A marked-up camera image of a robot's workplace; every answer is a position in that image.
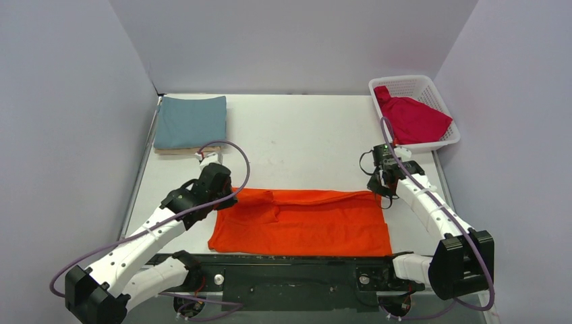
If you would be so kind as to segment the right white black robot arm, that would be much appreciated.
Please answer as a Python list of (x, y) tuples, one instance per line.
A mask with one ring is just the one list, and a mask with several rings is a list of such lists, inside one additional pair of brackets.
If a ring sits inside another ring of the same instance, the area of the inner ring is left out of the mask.
[(494, 239), (477, 231), (454, 212), (415, 161), (404, 161), (400, 147), (381, 144), (370, 152), (374, 170), (367, 188), (389, 200), (406, 203), (437, 241), (432, 256), (404, 252), (381, 271), (383, 284), (392, 290), (407, 281), (430, 286), (443, 299), (494, 289)]

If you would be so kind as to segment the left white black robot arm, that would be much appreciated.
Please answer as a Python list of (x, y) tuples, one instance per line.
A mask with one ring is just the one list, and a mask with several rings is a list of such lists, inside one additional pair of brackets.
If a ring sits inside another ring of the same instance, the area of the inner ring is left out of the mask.
[(111, 252), (83, 269), (65, 274), (65, 307), (81, 323), (121, 323), (140, 303), (172, 288), (193, 292), (204, 283), (200, 262), (174, 252), (158, 265), (143, 266), (167, 243), (202, 221), (211, 211), (236, 203), (231, 172), (219, 163), (168, 193), (148, 220)]

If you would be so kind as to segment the orange t shirt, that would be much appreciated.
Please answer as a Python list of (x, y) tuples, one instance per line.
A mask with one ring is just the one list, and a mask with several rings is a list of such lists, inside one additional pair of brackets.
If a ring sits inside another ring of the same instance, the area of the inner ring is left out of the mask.
[(390, 232), (368, 191), (245, 188), (218, 211), (208, 247), (219, 253), (386, 257)]

